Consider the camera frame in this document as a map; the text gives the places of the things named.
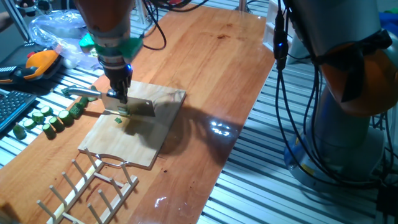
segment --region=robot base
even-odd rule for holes
[[[300,135],[308,152],[314,155],[312,119],[314,118],[307,121],[307,133],[304,134],[302,131]],[[315,117],[315,142],[326,166],[348,180],[372,181],[372,174],[382,159],[384,132],[369,128],[369,120],[370,118],[357,118],[345,114],[328,88],[325,88]],[[290,139],[289,146],[299,164],[309,174],[326,182],[338,184],[313,163],[296,136]],[[303,185],[319,192],[339,189],[307,175],[293,160],[287,148],[284,151],[284,160],[288,170]]]

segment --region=wire connector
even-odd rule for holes
[[[282,11],[278,10],[274,29],[274,57],[278,70],[285,68],[288,51],[289,46],[287,45],[287,34],[285,32],[285,19]]]

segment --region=knife handle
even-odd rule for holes
[[[101,92],[95,90],[88,90],[85,88],[69,88],[68,93],[71,95],[85,96],[85,97],[97,97],[101,99]]]

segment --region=plastic bag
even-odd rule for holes
[[[29,24],[32,40],[53,48],[62,57],[84,68],[99,67],[96,54],[81,51],[79,41],[87,34],[86,24],[77,10],[53,11]]]

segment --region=knife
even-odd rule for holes
[[[106,93],[85,88],[69,88],[68,93],[85,97],[97,97],[102,100],[106,110],[121,116],[155,116],[155,108],[151,100],[127,97],[127,103],[124,104],[120,103],[119,99],[110,97]]]

